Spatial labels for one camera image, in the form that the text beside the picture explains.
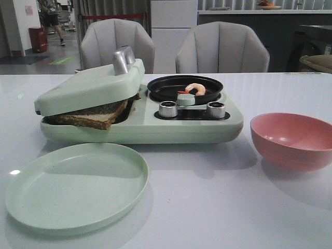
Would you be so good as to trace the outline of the walking person in background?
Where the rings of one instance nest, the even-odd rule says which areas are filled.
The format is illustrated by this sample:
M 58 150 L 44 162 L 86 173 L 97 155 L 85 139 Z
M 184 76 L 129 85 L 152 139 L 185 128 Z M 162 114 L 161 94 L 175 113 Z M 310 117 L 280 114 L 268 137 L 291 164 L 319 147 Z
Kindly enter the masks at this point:
M 41 24 L 44 27 L 45 34 L 48 35 L 49 28 L 51 26 L 54 27 L 60 38 L 60 46 L 64 47 L 65 41 L 58 20 L 58 2 L 54 0 L 38 0 L 38 3 L 41 13 Z

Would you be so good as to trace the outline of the mint green breakfast maker lid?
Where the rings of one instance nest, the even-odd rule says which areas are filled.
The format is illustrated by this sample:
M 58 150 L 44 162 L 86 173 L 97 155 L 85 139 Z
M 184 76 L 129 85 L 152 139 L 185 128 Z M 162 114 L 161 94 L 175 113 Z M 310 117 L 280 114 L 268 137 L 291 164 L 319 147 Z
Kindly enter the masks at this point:
M 130 47 L 115 52 L 113 64 L 83 70 L 34 102 L 35 112 L 52 116 L 122 101 L 139 91 L 145 68 Z

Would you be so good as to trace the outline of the white bread slice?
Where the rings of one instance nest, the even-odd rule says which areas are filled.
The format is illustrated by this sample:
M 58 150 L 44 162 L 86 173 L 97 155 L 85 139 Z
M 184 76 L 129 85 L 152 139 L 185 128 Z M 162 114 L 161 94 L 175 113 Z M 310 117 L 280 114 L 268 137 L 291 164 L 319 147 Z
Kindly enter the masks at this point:
M 129 101 L 136 101 L 136 100 L 140 100 L 140 99 L 141 99 L 141 96 L 140 96 L 139 92 L 136 95 L 128 98 Z
M 126 99 L 69 113 L 47 116 L 43 118 L 43 123 L 107 130 L 126 109 L 127 105 L 128 100 Z

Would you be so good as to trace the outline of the right silver control knob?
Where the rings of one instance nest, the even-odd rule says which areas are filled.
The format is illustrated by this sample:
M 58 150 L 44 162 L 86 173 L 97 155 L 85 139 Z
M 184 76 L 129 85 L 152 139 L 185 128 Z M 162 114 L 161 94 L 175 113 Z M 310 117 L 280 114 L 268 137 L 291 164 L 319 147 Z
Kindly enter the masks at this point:
M 209 102 L 206 105 L 206 115 L 214 119 L 225 117 L 225 105 L 221 102 Z

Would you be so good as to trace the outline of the dark floor mat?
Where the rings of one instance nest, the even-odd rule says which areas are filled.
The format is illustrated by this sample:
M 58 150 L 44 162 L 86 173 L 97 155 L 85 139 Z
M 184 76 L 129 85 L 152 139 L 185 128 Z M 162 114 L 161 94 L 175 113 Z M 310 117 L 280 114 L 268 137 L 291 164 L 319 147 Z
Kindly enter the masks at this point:
M 49 57 L 48 56 L 3 57 L 1 58 L 1 64 L 31 65 L 46 58 Z

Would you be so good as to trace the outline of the red barrier tape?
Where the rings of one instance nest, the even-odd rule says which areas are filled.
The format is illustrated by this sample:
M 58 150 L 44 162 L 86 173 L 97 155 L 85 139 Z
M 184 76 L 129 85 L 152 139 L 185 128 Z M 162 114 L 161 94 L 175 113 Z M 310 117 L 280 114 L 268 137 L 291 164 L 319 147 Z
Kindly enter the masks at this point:
M 121 15 L 99 15 L 99 16 L 81 16 L 83 20 L 106 20 L 106 19 L 128 19 L 128 18 L 144 18 L 145 13 L 132 13 Z

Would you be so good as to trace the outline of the orange cooked shrimp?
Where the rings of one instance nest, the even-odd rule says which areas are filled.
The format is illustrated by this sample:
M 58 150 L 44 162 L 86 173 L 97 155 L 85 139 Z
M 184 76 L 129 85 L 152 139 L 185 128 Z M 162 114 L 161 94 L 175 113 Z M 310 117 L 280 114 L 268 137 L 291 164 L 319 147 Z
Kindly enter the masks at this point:
M 177 94 L 190 94 L 190 91 L 195 89 L 195 96 L 203 96 L 206 93 L 205 86 L 199 83 L 191 83 L 185 87 L 185 90 L 178 91 Z

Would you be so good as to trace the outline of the mint green round plate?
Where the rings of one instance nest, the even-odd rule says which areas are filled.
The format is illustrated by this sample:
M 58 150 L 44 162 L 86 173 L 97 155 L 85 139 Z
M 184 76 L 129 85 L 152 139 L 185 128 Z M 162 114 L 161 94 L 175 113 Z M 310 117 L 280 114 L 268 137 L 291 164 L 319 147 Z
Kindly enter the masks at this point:
M 88 143 L 48 153 L 9 184 L 5 205 L 19 223 L 53 236 L 95 231 L 133 209 L 149 178 L 145 159 L 117 144 Z

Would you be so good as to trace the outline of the fruit plate on counter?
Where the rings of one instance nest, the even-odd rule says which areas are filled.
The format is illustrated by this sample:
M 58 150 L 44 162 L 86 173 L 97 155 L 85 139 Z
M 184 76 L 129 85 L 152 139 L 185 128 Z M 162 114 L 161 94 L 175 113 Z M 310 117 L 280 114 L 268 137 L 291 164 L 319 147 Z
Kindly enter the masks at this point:
M 281 6 L 277 6 L 271 2 L 269 2 L 268 0 L 260 0 L 257 2 L 257 6 L 262 9 L 262 10 L 276 10 L 276 9 L 280 9 Z

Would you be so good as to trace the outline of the white refrigerator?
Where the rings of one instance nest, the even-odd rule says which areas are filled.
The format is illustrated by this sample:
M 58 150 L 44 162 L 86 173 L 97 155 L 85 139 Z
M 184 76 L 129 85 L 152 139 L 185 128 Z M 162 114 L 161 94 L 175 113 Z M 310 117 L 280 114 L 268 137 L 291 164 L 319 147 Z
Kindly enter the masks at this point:
M 154 73 L 173 74 L 177 52 L 189 29 L 197 24 L 198 1 L 151 1 L 150 14 Z

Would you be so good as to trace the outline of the left grey upholstered chair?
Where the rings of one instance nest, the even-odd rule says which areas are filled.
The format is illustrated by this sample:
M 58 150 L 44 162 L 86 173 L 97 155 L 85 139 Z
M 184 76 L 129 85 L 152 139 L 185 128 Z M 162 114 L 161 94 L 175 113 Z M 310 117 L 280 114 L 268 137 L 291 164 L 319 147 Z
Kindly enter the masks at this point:
M 136 58 L 142 59 L 145 73 L 154 72 L 155 46 L 152 38 L 138 22 L 108 19 L 89 25 L 81 42 L 82 68 L 113 63 L 113 53 L 123 46 L 132 48 Z

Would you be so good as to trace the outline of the dark counter with white top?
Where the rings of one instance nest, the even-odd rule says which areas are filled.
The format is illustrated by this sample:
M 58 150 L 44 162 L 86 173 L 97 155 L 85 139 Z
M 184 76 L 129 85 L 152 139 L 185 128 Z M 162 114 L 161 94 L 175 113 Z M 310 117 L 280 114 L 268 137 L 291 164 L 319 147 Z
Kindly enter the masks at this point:
M 198 23 L 215 21 L 251 27 L 270 54 L 269 72 L 299 68 L 301 25 L 331 25 L 331 10 L 200 10 Z

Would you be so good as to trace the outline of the silver control knob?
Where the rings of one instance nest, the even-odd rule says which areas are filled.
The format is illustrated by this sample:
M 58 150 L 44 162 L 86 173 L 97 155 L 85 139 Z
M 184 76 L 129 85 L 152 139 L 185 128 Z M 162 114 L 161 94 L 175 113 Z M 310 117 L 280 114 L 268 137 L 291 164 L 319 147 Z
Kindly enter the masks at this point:
M 225 105 L 221 102 L 209 102 L 206 105 L 206 115 L 214 119 L 225 117 Z
M 163 118 L 175 118 L 177 116 L 177 103 L 173 101 L 160 102 L 158 114 Z

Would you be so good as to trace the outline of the black round frying pan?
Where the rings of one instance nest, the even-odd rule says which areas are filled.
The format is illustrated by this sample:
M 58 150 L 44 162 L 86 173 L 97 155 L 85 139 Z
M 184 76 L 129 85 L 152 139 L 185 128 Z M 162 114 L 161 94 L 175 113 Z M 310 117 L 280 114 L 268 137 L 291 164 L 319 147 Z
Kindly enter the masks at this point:
M 191 90 L 189 93 L 195 97 L 195 105 L 207 104 L 216 101 L 220 97 L 223 84 L 212 78 L 197 75 L 171 75 L 156 78 L 147 84 L 150 91 L 150 98 L 162 101 L 176 101 L 178 91 L 184 91 L 191 83 L 198 83 L 205 87 L 205 95 L 195 96 L 197 90 Z

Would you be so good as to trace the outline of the grey upholstered chair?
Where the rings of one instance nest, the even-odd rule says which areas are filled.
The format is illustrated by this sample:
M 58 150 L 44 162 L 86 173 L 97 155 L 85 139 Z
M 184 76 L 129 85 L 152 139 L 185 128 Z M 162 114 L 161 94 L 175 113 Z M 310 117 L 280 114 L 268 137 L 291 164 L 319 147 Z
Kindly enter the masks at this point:
M 249 26 L 210 22 L 191 28 L 176 55 L 176 72 L 266 73 L 270 56 Z
M 123 46 L 132 48 L 136 58 L 142 59 L 145 73 L 154 72 L 155 46 L 152 38 L 138 22 L 108 19 L 89 25 L 81 42 L 82 68 L 113 63 L 113 53 Z

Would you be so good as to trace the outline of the left silver control knob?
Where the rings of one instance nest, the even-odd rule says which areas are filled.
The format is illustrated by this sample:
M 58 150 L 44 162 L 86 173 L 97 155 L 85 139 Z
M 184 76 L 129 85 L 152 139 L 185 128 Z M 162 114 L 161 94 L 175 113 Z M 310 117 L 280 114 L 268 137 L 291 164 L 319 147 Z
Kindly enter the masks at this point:
M 175 118 L 177 116 L 177 103 L 173 101 L 160 102 L 158 114 L 163 118 Z

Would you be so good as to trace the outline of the red trash bin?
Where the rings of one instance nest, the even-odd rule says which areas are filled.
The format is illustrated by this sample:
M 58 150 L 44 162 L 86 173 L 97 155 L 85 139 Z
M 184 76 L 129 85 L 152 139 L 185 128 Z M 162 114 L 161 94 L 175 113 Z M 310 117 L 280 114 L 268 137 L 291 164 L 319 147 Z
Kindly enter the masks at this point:
M 34 53 L 47 51 L 46 35 L 43 27 L 29 28 L 30 41 Z

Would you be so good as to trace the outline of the right grey upholstered chair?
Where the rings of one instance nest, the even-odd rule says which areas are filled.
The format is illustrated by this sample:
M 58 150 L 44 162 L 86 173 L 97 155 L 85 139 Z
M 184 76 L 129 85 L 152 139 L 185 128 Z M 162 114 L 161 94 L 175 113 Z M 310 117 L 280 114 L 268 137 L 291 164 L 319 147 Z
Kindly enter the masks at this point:
M 191 28 L 176 55 L 176 72 L 266 73 L 270 56 L 249 26 L 210 22 Z

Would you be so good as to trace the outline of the mint green breakfast maker base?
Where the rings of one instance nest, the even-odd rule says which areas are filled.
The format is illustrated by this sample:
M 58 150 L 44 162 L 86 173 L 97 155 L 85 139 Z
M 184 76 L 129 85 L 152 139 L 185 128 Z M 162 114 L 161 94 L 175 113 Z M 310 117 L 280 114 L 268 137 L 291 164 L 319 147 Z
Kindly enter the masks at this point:
M 133 102 L 126 120 L 107 130 L 71 125 L 40 123 L 43 135 L 61 144 L 183 144 L 223 143 L 234 140 L 243 128 L 243 115 L 226 92 L 221 93 L 226 116 L 221 120 L 164 120 L 155 117 L 159 102 L 148 96 L 147 86 L 140 86 L 140 99 Z

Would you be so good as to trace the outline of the pink plastic bowl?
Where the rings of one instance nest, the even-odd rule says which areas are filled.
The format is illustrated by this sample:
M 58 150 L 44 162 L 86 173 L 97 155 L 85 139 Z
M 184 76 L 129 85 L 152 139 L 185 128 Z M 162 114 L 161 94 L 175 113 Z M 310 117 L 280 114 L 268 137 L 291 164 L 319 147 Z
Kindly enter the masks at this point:
M 257 151 L 270 162 L 294 171 L 315 171 L 331 164 L 331 124 L 293 113 L 266 113 L 250 123 Z

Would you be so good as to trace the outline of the beige cushion at right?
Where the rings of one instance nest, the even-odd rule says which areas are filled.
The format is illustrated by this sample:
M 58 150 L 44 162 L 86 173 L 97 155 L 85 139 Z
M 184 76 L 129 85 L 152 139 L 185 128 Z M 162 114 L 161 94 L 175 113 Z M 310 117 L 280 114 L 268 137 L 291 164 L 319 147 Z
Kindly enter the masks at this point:
M 317 72 L 331 74 L 331 54 L 321 54 L 315 56 L 302 56 L 299 62 Z

